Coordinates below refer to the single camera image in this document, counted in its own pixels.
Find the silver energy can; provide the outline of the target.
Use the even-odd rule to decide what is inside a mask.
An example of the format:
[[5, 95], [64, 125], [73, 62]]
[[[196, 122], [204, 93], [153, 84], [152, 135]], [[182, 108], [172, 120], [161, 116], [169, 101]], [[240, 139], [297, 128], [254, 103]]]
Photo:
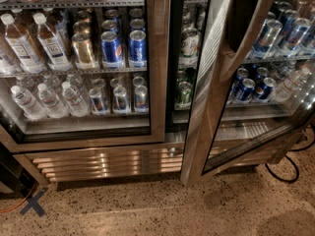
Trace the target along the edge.
[[145, 112], [148, 110], [148, 89], [145, 86], [135, 87], [134, 107], [137, 112]]
[[122, 114], [131, 112], [129, 94], [123, 86], [113, 90], [113, 111]]
[[92, 113], [104, 115], [110, 112], [106, 96], [100, 88], [92, 88], [89, 91], [89, 98], [92, 103]]

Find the silver blue can upper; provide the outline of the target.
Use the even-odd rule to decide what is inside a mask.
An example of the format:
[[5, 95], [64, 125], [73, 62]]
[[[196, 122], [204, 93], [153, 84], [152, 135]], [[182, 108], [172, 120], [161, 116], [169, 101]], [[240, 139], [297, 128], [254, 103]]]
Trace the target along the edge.
[[261, 34], [255, 42], [252, 50], [252, 57], [264, 59], [272, 49], [277, 40], [283, 24], [278, 20], [267, 20]]

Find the blue pepsi can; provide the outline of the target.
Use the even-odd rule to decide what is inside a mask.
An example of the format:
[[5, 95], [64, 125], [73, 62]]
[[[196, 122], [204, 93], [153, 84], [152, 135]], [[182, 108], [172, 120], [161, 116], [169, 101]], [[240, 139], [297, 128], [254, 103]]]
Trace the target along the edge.
[[107, 68], [120, 68], [123, 65], [123, 52], [119, 36], [114, 31], [105, 31], [101, 37], [103, 63]]
[[142, 30], [129, 34], [129, 59], [135, 67], [143, 67], [147, 62], [146, 34]]

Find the water bottle right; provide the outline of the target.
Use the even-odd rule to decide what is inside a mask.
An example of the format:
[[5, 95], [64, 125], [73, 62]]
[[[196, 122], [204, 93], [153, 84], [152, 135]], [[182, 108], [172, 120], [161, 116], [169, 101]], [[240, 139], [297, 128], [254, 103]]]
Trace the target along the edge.
[[70, 113], [76, 117], [83, 117], [89, 114], [89, 108], [79, 89], [70, 82], [62, 84], [62, 95], [66, 100]]

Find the water bottle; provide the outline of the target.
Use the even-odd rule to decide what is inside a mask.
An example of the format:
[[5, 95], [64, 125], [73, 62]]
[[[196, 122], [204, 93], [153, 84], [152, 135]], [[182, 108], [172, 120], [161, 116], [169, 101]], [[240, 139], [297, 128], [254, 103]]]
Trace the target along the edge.
[[11, 93], [13, 100], [24, 111], [28, 119], [35, 121], [47, 116], [45, 108], [28, 89], [13, 86], [11, 87]]
[[62, 84], [62, 95], [66, 100], [70, 113], [76, 117], [83, 117], [89, 114], [89, 108], [79, 89], [70, 82]]
[[68, 108], [52, 87], [49, 87], [46, 84], [39, 84], [37, 90], [39, 100], [46, 108], [50, 118], [58, 119], [66, 117], [69, 114]]

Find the tea bottle white cap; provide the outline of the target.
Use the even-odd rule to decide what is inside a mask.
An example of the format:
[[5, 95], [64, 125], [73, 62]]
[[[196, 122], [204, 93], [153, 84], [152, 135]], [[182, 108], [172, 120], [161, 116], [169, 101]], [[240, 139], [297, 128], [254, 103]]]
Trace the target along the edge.
[[20, 60], [22, 68], [28, 73], [42, 72], [45, 69], [44, 58], [29, 30], [17, 23], [11, 14], [3, 14], [1, 21], [5, 25], [5, 39]]
[[69, 54], [56, 29], [42, 13], [35, 13], [33, 19], [37, 25], [37, 38], [53, 65], [70, 63]]

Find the blue tape cross mark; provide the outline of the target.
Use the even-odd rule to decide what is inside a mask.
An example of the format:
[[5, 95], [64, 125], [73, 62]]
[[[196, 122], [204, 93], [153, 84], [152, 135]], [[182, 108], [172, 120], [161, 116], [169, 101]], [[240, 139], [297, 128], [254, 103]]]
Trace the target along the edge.
[[44, 187], [37, 194], [28, 198], [28, 203], [20, 211], [20, 214], [25, 215], [29, 210], [32, 209], [39, 217], [43, 217], [45, 215], [45, 211], [38, 201], [46, 193], [46, 191], [47, 191], [47, 188]]

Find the blue can lower right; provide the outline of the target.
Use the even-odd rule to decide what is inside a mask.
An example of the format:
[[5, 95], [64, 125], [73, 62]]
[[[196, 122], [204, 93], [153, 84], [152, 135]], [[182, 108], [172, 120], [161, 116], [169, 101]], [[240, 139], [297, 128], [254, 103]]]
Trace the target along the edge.
[[272, 91], [275, 89], [276, 81], [267, 77], [261, 80], [253, 92], [253, 100], [258, 102], [267, 102], [270, 99]]

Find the tea bottle white cap left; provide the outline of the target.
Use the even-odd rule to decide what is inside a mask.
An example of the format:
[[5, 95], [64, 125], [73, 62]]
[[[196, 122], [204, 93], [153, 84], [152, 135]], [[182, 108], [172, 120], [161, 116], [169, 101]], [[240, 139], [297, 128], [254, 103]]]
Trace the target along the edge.
[[1, 21], [5, 25], [5, 39], [20, 60], [22, 68], [28, 73], [42, 72], [45, 69], [44, 58], [29, 30], [17, 23], [11, 14], [3, 14]]

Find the silver blue can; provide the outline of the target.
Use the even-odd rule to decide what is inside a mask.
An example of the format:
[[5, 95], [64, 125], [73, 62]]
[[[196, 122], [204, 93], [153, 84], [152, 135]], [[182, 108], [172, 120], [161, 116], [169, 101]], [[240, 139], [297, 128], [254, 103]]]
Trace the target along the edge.
[[290, 57], [299, 50], [299, 45], [311, 27], [306, 18], [288, 18], [284, 24], [284, 37], [278, 45], [277, 57]]
[[283, 24], [278, 20], [267, 20], [261, 34], [255, 42], [252, 50], [252, 57], [264, 59], [272, 49], [277, 40]]

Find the blue Pepsi can left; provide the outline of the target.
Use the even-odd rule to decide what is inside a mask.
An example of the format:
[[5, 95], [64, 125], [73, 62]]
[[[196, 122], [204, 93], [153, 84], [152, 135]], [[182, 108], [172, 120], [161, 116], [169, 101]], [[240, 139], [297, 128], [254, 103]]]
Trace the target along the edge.
[[101, 37], [103, 63], [107, 68], [120, 68], [123, 65], [123, 52], [119, 36], [114, 31], [105, 31]]

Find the silver energy can right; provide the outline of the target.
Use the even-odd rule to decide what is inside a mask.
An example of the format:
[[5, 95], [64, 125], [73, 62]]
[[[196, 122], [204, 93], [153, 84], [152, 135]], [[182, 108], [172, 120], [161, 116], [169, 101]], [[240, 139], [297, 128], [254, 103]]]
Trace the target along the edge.
[[134, 107], [137, 112], [145, 112], [148, 110], [148, 89], [145, 86], [135, 87]]

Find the silver blue can far right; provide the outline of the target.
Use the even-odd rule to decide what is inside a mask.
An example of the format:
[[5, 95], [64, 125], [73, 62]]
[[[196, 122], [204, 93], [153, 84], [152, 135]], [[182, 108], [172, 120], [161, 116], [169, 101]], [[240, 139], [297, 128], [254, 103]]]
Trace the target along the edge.
[[299, 45], [311, 27], [306, 18], [288, 18], [284, 24], [284, 37], [278, 45], [277, 57], [290, 57], [299, 50]]

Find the water bottle middle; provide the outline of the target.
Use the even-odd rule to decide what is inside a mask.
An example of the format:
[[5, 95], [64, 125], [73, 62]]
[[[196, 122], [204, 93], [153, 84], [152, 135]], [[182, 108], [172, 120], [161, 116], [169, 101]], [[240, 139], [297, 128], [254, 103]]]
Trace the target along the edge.
[[39, 100], [46, 108], [50, 118], [58, 119], [66, 117], [69, 114], [68, 108], [52, 87], [49, 87], [46, 84], [39, 84], [37, 90]]

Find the glass fridge door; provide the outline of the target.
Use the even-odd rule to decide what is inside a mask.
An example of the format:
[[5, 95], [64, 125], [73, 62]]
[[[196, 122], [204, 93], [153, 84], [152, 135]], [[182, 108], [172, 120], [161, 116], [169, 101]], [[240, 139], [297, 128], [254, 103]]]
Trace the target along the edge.
[[[1, 142], [14, 154], [32, 152], [83, 150], [152, 144], [164, 138], [164, 117], [167, 75], [167, 45], [170, 0], [1, 0], [0, 13], [11, 14], [17, 23], [25, 26], [38, 44], [45, 69], [37, 74], [26, 72], [12, 47], [5, 39], [5, 25], [1, 21], [0, 89]], [[53, 65], [37, 38], [35, 13], [42, 13], [58, 30], [70, 63]], [[142, 30], [146, 34], [147, 62], [135, 67], [129, 59], [129, 34]], [[103, 63], [100, 37], [105, 31], [114, 31], [120, 38], [123, 65], [107, 68]], [[87, 33], [92, 41], [98, 69], [82, 70], [76, 65], [72, 46], [75, 33]], [[89, 114], [76, 117], [62, 95], [62, 84], [76, 86], [89, 108]], [[13, 100], [11, 87], [28, 89], [40, 102], [37, 86], [52, 87], [68, 108], [62, 118], [47, 116], [30, 120]], [[113, 111], [113, 90], [127, 89], [130, 113]], [[134, 107], [135, 87], [148, 89], [149, 108], [137, 112]], [[92, 113], [89, 91], [101, 89], [107, 98], [108, 114]]]
[[[280, 162], [315, 117], [315, 0], [209, 0], [198, 17], [202, 45], [181, 169], [186, 186], [234, 167]], [[306, 18], [311, 27], [295, 55], [277, 57], [288, 18]], [[267, 20], [283, 28], [267, 56], [253, 58]], [[284, 102], [272, 102], [272, 94], [267, 102], [254, 101], [254, 91], [248, 101], [234, 100], [244, 79], [256, 87], [270, 77], [276, 89], [303, 67], [310, 75]]]

